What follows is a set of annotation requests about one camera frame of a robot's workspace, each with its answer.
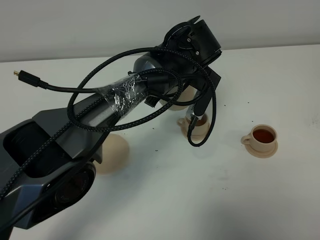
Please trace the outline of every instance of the clear tape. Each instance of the clear tape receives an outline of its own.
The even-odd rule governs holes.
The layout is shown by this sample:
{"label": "clear tape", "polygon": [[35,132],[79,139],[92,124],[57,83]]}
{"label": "clear tape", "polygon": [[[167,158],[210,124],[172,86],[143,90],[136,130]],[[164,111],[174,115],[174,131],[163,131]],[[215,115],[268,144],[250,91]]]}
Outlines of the clear tape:
{"label": "clear tape", "polygon": [[146,83],[136,73],[96,88],[96,92],[104,97],[112,111],[120,117],[127,115],[148,95]]}

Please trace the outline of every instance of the white table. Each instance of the white table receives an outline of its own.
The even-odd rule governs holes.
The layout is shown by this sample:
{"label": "white table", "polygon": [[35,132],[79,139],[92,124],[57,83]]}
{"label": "white table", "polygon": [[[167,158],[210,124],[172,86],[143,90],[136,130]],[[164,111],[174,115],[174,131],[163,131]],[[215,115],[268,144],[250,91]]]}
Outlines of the white table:
{"label": "white table", "polygon": [[[19,82],[14,70],[73,87],[105,59],[0,63],[0,130],[70,97]],[[88,86],[118,80],[135,59],[112,64]],[[127,168],[97,176],[80,202],[29,230],[15,228],[11,239],[318,240],[320,45],[226,50],[211,67],[222,79],[206,145],[194,148],[180,133],[184,111],[120,131],[130,145]],[[141,104],[125,121],[152,111]],[[257,124],[278,132],[271,158],[240,143]]]}

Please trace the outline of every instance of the white wall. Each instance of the white wall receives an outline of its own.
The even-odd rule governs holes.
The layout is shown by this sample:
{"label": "white wall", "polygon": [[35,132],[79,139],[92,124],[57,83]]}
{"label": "white wall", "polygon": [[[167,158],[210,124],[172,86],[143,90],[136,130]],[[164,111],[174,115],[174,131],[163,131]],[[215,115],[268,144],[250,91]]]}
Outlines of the white wall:
{"label": "white wall", "polygon": [[2,0],[0,61],[153,47],[197,15],[224,49],[320,43],[320,0]]}

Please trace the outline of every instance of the cable plug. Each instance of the cable plug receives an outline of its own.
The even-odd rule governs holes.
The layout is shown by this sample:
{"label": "cable plug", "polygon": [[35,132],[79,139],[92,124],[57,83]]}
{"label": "cable plug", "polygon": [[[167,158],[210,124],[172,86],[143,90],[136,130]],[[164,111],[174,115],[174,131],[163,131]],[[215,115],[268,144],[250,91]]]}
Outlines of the cable plug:
{"label": "cable plug", "polygon": [[32,85],[36,88],[40,87],[42,89],[47,89],[49,85],[47,82],[42,81],[39,77],[23,70],[21,70],[20,72],[14,71],[13,74],[16,75],[20,81]]}
{"label": "cable plug", "polygon": [[195,115],[192,115],[191,120],[190,120],[190,124],[189,124],[189,128],[188,128],[188,132],[192,132],[193,129],[195,128],[197,122],[198,122],[199,118]]}

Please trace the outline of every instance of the beige cup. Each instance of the beige cup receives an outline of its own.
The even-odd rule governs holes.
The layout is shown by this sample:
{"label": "beige cup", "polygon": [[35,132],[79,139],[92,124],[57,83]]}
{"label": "beige cup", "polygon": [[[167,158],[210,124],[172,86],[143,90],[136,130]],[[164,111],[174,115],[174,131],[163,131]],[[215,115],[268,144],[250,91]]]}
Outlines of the beige cup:
{"label": "beige cup", "polygon": [[[171,91],[168,92],[168,94],[173,94],[177,91],[178,87],[174,87]],[[188,102],[194,99],[195,96],[195,89],[192,86],[188,86],[180,95],[180,97],[177,99],[177,102]],[[167,104],[167,101],[160,100],[159,103],[161,103],[163,106]],[[178,105],[172,105],[169,110],[171,111],[179,111],[187,108],[189,106],[178,106]]]}
{"label": "beige cup", "polygon": [[[263,131],[258,130],[268,131],[273,136],[273,139],[270,139],[271,142],[263,142],[263,135],[259,135],[259,132],[262,132],[263,134]],[[243,136],[241,138],[241,143],[245,145],[247,151],[253,156],[258,158],[269,158],[273,156],[278,149],[277,137],[278,136],[275,129],[273,129],[271,126],[261,124],[255,126],[248,135]]]}
{"label": "beige cup", "polygon": [[[190,124],[190,120],[188,118],[180,118],[177,122],[178,126],[180,126],[182,134],[187,137],[188,128]],[[203,115],[202,119],[197,121],[192,134],[191,139],[193,141],[201,141],[205,138],[210,127],[210,123],[208,121],[208,116]]]}

